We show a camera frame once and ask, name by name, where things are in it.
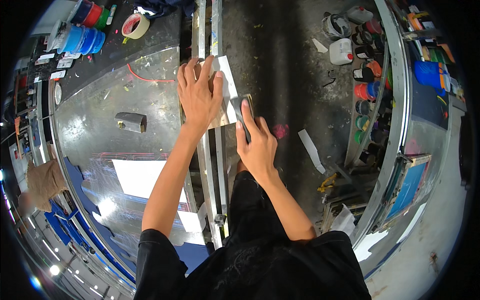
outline hand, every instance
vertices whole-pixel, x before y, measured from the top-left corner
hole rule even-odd
[[[189,126],[196,133],[202,135],[208,125],[220,111],[223,101],[222,86],[223,73],[216,72],[213,79],[213,92],[208,88],[208,75],[212,67],[214,57],[210,55],[205,59],[198,80],[195,80],[194,66],[198,59],[191,59],[188,64],[179,67],[177,75],[180,103],[185,112],[187,120],[185,125]]]
[[[270,133],[263,117],[253,120],[247,100],[242,101],[241,112],[252,141],[247,143],[243,125],[237,121],[237,152],[255,180],[265,187],[271,179],[278,177],[278,171],[273,166],[276,138]]]

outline masking tape roll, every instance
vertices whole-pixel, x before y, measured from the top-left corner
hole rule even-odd
[[[149,26],[150,21],[147,18],[140,13],[134,13],[123,23],[123,26],[121,27],[121,34],[125,37],[138,39],[141,38],[145,32],[147,32]]]

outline black t-shirt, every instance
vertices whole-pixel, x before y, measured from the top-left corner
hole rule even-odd
[[[220,248],[187,277],[186,271],[165,235],[143,231],[134,299],[371,299],[341,231],[304,245],[257,239]]]

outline white plastic jug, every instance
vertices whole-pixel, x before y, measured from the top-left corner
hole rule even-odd
[[[373,13],[361,6],[354,6],[347,11],[348,19],[356,24],[363,24],[373,18]]]
[[[353,61],[352,42],[349,38],[341,38],[330,44],[330,62],[334,65],[344,65]]]

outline red wire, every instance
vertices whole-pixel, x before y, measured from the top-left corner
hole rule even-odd
[[[145,81],[160,81],[160,82],[174,82],[175,80],[173,79],[170,79],[170,80],[160,80],[160,79],[145,79],[145,78],[142,78],[140,76],[138,76],[137,74],[135,74],[133,71],[132,71],[132,68],[130,67],[130,64],[127,63],[127,66],[128,66],[128,69],[130,70],[130,72],[132,72],[133,75],[135,75],[135,77],[137,77],[138,79],[142,79],[142,80],[145,80]]]

